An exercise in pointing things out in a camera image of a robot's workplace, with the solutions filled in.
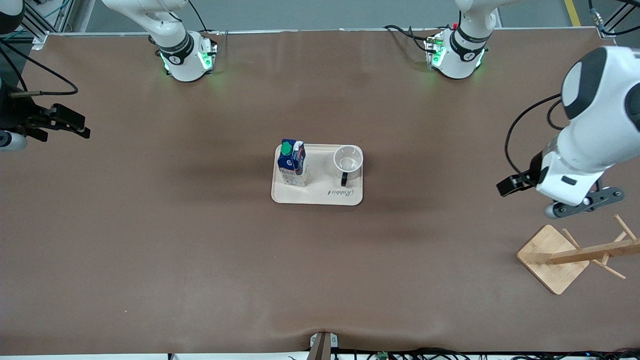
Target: gray floor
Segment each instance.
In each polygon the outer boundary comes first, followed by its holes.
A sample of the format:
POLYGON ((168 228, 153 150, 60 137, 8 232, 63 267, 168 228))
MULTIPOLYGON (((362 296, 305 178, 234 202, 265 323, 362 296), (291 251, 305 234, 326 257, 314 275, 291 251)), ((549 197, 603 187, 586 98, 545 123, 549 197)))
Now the gray floor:
MULTIPOLYGON (((395 24, 434 28, 453 23, 453 0, 193 0, 215 30, 381 28, 395 24)), ((179 11, 185 26, 200 29, 191 7, 179 11)), ((525 0, 500 9, 503 26, 571 26, 563 0, 525 0)), ((96 0, 87 32, 141 31, 132 20, 96 0)))

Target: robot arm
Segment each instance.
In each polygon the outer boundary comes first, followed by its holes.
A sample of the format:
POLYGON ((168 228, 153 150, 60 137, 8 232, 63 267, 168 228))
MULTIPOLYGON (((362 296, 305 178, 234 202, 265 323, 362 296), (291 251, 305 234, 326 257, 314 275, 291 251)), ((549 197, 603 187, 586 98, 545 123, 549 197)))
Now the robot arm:
POLYGON ((15 30, 24 17, 24 0, 0 1, 0 34, 15 30))
POLYGON ((462 12, 458 27, 437 34, 427 42, 427 62, 442 74, 463 79, 480 66, 484 46, 497 23, 499 6, 520 0, 456 0, 462 12))
MULTIPOLYGON (((23 0, 0 2, 0 34, 15 30, 24 17, 23 0)), ((24 92, 0 79, 0 151, 20 151, 27 146, 27 136, 47 141, 42 130, 66 130, 89 138, 84 127, 84 116, 64 105, 54 104, 50 109, 38 106, 28 96, 15 96, 24 92)))
POLYGON ((110 9, 147 30, 160 50, 164 67, 176 80, 194 81, 213 69, 218 46, 196 31, 186 31, 170 12, 188 0, 102 0, 110 9))
POLYGON ((533 158, 528 171, 497 185, 502 196, 535 186, 554 200, 547 208, 552 218, 622 200, 622 190, 601 188, 599 179, 613 165, 640 155, 640 51, 591 51, 564 77, 561 97, 569 126, 533 158))

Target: green bottle cap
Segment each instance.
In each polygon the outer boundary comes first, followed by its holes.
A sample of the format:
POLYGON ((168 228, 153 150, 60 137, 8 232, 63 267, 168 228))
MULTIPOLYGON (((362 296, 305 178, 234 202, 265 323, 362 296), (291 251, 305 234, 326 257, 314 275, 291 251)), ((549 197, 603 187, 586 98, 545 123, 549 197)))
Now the green bottle cap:
POLYGON ((289 155, 292 150, 293 150, 293 148, 291 147, 291 144, 289 144, 289 142, 282 143, 282 147, 280 148, 280 152, 283 155, 289 155))

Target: blue carton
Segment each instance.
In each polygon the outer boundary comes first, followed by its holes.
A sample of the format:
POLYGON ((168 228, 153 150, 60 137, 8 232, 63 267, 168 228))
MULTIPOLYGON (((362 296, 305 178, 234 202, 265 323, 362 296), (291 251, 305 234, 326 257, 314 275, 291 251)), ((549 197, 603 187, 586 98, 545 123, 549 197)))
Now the blue carton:
POLYGON ((285 184, 305 186, 307 166, 305 164, 305 143, 299 140, 282 139, 278 168, 285 184))

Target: yellow floor line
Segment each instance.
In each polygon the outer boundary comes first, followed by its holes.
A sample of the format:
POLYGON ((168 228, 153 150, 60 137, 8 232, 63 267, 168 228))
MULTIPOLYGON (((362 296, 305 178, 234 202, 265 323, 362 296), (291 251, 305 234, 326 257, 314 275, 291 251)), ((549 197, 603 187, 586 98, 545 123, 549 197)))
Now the yellow floor line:
POLYGON ((566 11, 569 13, 569 19, 571 19, 571 25, 582 26, 580 24, 580 19, 578 18, 578 13, 575 11, 575 5, 573 4, 573 0, 564 0, 564 5, 566 6, 566 11))

